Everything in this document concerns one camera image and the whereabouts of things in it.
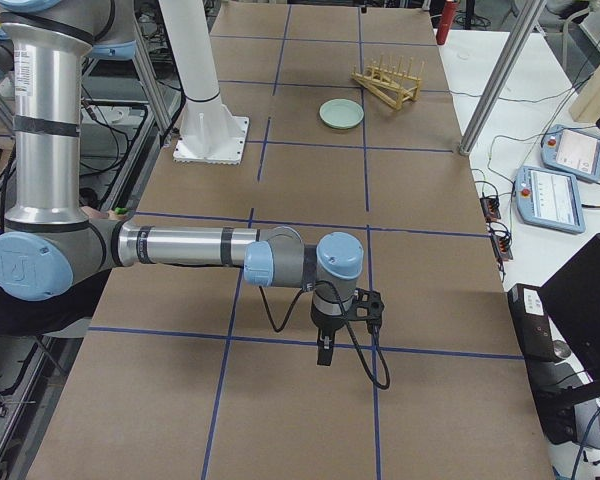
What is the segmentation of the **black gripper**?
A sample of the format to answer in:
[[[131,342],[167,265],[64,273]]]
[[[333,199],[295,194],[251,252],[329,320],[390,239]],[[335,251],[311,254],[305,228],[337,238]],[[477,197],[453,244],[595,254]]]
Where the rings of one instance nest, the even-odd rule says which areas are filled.
[[[318,329],[317,364],[319,366],[330,366],[333,358],[333,344],[336,332],[345,326],[345,318],[342,315],[327,315],[317,307],[311,308],[311,320]]]

